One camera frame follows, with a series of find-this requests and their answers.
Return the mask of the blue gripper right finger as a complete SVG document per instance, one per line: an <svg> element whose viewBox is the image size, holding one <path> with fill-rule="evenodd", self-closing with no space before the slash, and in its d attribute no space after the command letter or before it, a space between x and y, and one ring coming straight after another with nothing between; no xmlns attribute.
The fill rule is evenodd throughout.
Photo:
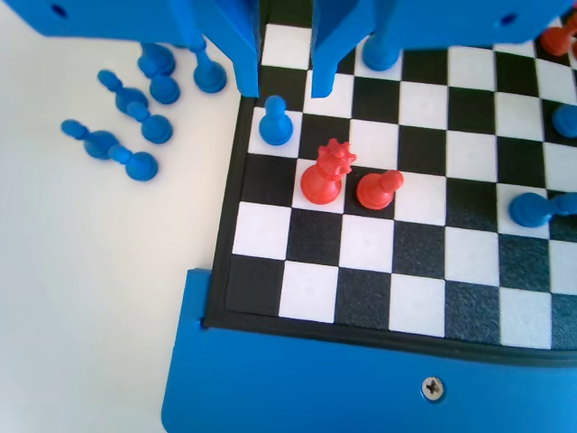
<svg viewBox="0 0 577 433"><path fill-rule="evenodd" d="M328 97L340 61L371 32L384 27L391 1L314 1L311 97Z"/></svg>

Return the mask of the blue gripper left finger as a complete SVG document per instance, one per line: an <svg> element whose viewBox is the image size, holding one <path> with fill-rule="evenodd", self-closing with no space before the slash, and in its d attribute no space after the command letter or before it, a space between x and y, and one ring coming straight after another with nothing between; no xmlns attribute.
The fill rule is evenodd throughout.
<svg viewBox="0 0 577 433"><path fill-rule="evenodd" d="M185 47L198 51L208 38L232 63L238 90L259 95L261 59L258 1L188 1L179 3L179 34Z"/></svg>

